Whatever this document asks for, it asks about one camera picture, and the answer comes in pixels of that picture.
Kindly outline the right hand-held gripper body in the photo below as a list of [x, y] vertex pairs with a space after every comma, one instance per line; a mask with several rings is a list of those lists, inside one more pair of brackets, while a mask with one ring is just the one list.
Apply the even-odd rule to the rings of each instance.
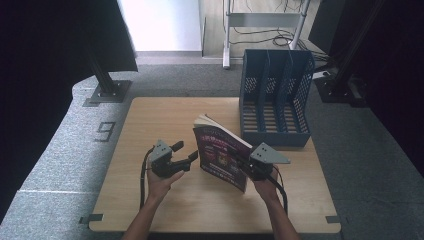
[[254, 181], [265, 180], [275, 164], [290, 164], [290, 160], [266, 143], [260, 144], [249, 156], [248, 174]]

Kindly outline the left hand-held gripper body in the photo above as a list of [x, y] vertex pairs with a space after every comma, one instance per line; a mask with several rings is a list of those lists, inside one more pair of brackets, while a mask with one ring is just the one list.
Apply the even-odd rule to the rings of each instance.
[[174, 169], [175, 163], [172, 162], [171, 146], [166, 144], [163, 140], [158, 140], [150, 155], [151, 170], [161, 178], [169, 178], [173, 174], [179, 172]]

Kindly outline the purple magazine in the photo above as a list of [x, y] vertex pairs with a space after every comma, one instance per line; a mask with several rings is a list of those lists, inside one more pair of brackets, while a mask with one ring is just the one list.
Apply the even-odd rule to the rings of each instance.
[[206, 114], [194, 120], [193, 132], [201, 169], [245, 192], [247, 176], [237, 157], [248, 159], [252, 146]]

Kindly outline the person's left hand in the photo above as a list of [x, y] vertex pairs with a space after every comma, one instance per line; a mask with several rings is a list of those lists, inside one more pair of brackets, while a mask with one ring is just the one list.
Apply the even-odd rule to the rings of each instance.
[[184, 175], [184, 171], [179, 171], [173, 174], [169, 178], [161, 178], [157, 176], [152, 170], [147, 172], [148, 177], [148, 202], [160, 203], [168, 191], [170, 190], [172, 184], [179, 180]]

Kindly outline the person's right hand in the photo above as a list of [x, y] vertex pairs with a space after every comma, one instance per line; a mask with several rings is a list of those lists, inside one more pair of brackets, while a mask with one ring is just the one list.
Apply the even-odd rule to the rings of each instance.
[[253, 182], [257, 193], [265, 203], [276, 202], [279, 197], [276, 192], [276, 186], [269, 180], [259, 180]]

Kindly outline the blue file organizer rack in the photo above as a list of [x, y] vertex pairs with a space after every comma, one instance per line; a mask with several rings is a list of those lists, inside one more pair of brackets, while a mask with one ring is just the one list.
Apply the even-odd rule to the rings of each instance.
[[252, 145], [303, 147], [311, 133], [306, 103], [315, 68], [306, 50], [247, 49], [239, 110], [242, 138]]

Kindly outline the black metal stand with base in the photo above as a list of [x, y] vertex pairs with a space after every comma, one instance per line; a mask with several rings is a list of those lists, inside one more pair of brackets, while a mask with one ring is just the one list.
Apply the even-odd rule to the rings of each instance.
[[349, 103], [354, 97], [348, 85], [360, 47], [385, 0], [322, 0], [309, 40], [323, 50], [329, 60], [319, 71], [331, 76], [314, 79], [325, 103]]
[[83, 106], [97, 107], [101, 103], [122, 103], [131, 82], [129, 80], [113, 80], [109, 73], [102, 68], [90, 49], [86, 51], [86, 55], [98, 85], [91, 97], [85, 100]]

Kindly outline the dark curtain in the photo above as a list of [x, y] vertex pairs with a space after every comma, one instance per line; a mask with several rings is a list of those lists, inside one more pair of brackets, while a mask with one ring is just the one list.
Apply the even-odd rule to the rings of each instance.
[[424, 177], [424, 0], [385, 0], [348, 85]]
[[0, 0], [0, 221], [93, 62], [136, 68], [118, 0]]

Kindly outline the white metal stand frame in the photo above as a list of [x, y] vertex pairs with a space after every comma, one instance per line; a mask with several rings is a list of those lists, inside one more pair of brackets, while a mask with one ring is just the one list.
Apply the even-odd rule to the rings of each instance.
[[302, 29], [307, 17], [311, 0], [302, 0], [300, 11], [295, 13], [236, 13], [231, 10], [231, 0], [224, 0], [223, 28], [225, 32], [223, 47], [223, 68], [229, 69], [230, 64], [230, 28], [231, 27], [254, 27], [254, 28], [292, 28], [295, 30], [288, 46], [290, 50], [297, 48]]

